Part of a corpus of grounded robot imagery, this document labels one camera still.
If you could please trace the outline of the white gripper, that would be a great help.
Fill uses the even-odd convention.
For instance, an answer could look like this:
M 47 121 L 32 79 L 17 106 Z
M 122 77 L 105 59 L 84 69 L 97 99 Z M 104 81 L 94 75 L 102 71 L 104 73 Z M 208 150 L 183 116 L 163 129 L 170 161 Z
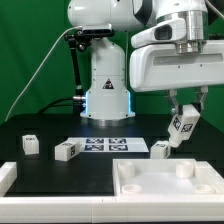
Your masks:
M 174 44 L 149 45 L 135 50 L 130 58 L 132 89 L 136 92 L 167 90 L 172 114 L 182 114 L 175 89 L 197 87 L 196 106 L 202 112 L 207 86 L 219 84 L 224 84 L 224 41 L 208 41 L 202 53 L 188 54 L 178 54 Z

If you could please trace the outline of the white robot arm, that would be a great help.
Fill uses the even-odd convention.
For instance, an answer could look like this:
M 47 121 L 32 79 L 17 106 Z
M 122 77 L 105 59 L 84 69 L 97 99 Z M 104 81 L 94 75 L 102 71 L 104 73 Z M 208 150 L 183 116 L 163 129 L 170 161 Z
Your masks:
M 92 48 L 81 117 L 101 126 L 134 116 L 136 92 L 224 84 L 224 40 L 207 38 L 208 0 L 71 0 L 77 48 Z

